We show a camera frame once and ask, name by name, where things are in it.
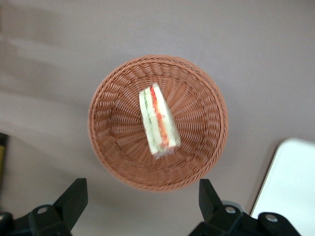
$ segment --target black clamp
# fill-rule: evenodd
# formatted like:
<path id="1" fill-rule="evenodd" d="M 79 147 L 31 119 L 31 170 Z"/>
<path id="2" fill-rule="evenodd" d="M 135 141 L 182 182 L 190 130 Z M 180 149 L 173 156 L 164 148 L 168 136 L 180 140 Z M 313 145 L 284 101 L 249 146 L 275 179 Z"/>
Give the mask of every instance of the black clamp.
<path id="1" fill-rule="evenodd" d="M 78 178 L 53 205 L 39 206 L 15 220 L 11 213 L 0 213 L 0 236 L 71 236 L 87 204 L 87 181 Z"/>
<path id="2" fill-rule="evenodd" d="M 201 179 L 199 207 L 204 218 L 189 236 L 301 236 L 283 216 L 264 212 L 253 219 L 224 205 L 208 179 Z"/>

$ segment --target sandwich slice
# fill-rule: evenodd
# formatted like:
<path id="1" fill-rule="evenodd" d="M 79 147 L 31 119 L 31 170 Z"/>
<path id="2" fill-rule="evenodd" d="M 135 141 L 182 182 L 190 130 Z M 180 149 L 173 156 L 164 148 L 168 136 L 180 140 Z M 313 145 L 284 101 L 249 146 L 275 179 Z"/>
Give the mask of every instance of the sandwich slice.
<path id="1" fill-rule="evenodd" d="M 142 90 L 139 102 L 151 154 L 159 158 L 173 153 L 181 138 L 158 84 Z"/>

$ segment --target gray table surface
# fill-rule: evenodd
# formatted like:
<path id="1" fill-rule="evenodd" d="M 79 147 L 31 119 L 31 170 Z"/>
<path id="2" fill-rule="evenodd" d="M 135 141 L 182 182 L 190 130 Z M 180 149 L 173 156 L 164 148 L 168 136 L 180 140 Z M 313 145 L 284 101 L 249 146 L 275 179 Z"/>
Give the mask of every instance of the gray table surface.
<path id="1" fill-rule="evenodd" d="M 188 59 L 221 89 L 229 134 L 205 176 L 250 211 L 277 145 L 315 141 L 314 0 L 4 0 L 0 132 L 11 136 L 2 210 L 22 216 L 86 177 L 75 236 L 187 235 L 202 220 L 198 183 L 143 192 L 112 177 L 88 138 L 91 98 L 118 65 Z"/>

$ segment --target brown woven basket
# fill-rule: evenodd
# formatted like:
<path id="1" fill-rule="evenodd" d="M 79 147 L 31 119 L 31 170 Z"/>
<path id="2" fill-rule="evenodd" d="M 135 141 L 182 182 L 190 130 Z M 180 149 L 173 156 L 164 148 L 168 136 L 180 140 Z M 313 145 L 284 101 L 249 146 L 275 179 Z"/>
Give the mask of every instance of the brown woven basket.
<path id="1" fill-rule="evenodd" d="M 169 156 L 149 151 L 139 92 L 158 83 L 182 139 Z M 100 84 L 89 111 L 93 148 L 118 179 L 150 191 L 191 184 L 217 162 L 227 137 L 220 90 L 200 68 L 182 58 L 148 55 L 117 67 Z"/>

